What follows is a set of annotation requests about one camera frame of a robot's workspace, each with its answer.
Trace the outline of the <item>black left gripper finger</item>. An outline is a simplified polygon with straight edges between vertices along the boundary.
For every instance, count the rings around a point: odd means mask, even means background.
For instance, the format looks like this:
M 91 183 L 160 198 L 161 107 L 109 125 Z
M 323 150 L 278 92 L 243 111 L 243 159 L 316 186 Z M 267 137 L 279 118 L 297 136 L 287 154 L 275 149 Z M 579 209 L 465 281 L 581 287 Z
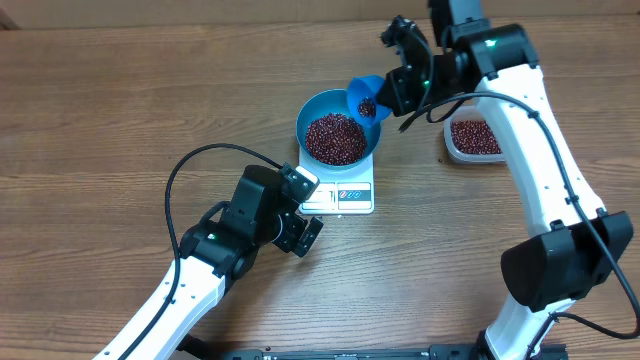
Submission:
M 299 258 L 306 256 L 316 241 L 323 226 L 324 223 L 321 218 L 312 217 L 293 247 L 292 252 Z
M 320 184 L 319 178 L 303 166 L 285 163 L 279 174 L 283 178 L 283 195 L 298 204 L 306 202 Z

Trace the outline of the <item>blue plastic measuring scoop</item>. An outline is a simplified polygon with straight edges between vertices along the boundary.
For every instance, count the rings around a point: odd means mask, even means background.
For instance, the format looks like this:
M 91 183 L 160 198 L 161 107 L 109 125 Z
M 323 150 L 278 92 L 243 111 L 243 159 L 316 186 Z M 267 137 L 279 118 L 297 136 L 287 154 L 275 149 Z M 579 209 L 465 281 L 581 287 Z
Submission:
M 366 128 L 378 125 L 392 110 L 376 100 L 384 79 L 378 75 L 354 77 L 347 87 L 347 105 L 355 121 Z

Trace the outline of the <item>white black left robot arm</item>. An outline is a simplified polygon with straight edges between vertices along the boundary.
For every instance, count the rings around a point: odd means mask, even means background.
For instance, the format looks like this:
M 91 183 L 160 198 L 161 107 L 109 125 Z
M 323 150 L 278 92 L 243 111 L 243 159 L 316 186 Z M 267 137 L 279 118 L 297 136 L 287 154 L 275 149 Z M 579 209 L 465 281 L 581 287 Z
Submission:
M 302 166 L 247 166 L 232 199 L 215 204 L 185 232 L 161 284 L 98 358 L 168 359 L 253 267 L 262 246 L 304 257 L 323 224 L 296 211 L 319 184 Z

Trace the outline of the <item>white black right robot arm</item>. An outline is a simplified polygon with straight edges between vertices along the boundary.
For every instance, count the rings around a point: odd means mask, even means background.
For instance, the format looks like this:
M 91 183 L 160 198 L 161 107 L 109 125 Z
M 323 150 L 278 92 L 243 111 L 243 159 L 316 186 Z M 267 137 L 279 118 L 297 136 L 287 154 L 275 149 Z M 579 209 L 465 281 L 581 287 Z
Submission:
M 395 17 L 382 33 L 401 65 L 376 103 L 410 126 L 441 106 L 473 101 L 504 154 L 529 237 L 505 251 L 507 299 L 477 340 L 478 359 L 537 359 L 554 323 L 609 276 L 633 227 L 609 213 L 579 170 L 547 98 L 538 54 L 523 27 L 493 26 L 478 1 L 432 1 L 435 42 Z

